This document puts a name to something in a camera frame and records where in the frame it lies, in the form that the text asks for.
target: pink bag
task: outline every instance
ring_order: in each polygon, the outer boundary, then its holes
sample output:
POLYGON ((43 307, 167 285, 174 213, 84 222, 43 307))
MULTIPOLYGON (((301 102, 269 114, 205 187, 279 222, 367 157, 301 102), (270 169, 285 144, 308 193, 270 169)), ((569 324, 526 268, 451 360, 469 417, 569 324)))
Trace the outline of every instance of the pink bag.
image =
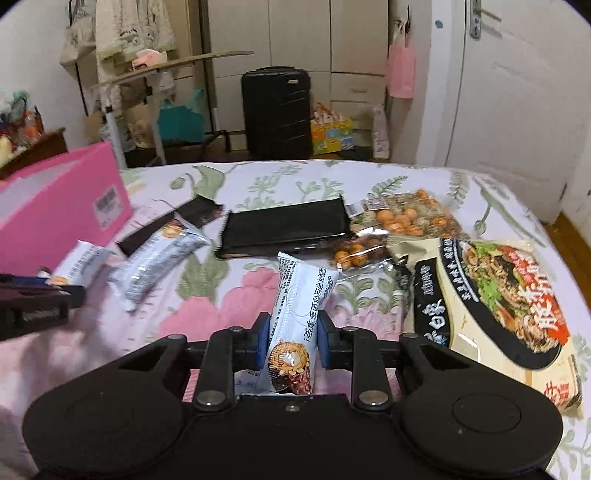
POLYGON ((414 68, 416 58, 414 47, 408 46, 405 33, 406 22, 394 32, 392 44, 388 49, 386 65, 386 87, 390 95, 397 98, 414 97, 414 68))

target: snack box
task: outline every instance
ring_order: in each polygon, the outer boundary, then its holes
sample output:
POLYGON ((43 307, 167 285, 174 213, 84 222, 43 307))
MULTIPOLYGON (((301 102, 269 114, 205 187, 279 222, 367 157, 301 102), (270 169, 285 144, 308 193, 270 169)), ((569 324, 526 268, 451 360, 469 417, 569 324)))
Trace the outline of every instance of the snack box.
POLYGON ((0 186, 0 271, 53 270, 78 240, 104 247, 130 216, 108 142, 19 170, 0 186))

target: suitcase handle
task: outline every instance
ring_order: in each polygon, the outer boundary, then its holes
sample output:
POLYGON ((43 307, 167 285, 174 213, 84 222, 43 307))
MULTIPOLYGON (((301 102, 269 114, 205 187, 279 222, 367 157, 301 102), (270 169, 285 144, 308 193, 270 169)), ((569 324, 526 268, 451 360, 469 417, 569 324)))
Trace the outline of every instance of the suitcase handle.
POLYGON ((293 67, 280 67, 280 66, 273 66, 273 67, 263 67, 260 69, 256 69, 257 71, 259 70, 281 70, 281 69, 292 69, 293 67))

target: white wardrobe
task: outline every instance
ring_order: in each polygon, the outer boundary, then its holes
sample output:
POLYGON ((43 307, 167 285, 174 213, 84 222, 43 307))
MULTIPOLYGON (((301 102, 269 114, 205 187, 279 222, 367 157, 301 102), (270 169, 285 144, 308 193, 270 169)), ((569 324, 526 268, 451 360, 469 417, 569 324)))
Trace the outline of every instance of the white wardrobe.
POLYGON ((371 128, 371 108, 384 101, 388 0, 209 0, 211 51, 252 50, 213 60, 219 128, 246 148, 241 77, 249 70, 291 66, 308 71, 312 101, 371 128))

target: teal bag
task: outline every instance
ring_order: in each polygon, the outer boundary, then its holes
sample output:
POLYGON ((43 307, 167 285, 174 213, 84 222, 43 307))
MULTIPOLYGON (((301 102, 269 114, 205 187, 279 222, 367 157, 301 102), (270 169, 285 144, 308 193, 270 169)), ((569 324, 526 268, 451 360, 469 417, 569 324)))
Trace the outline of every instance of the teal bag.
POLYGON ((193 92, 184 105, 175 105, 163 99, 158 116, 158 129, 162 140, 174 140, 189 143, 203 141, 203 115, 201 101, 203 89, 193 92))

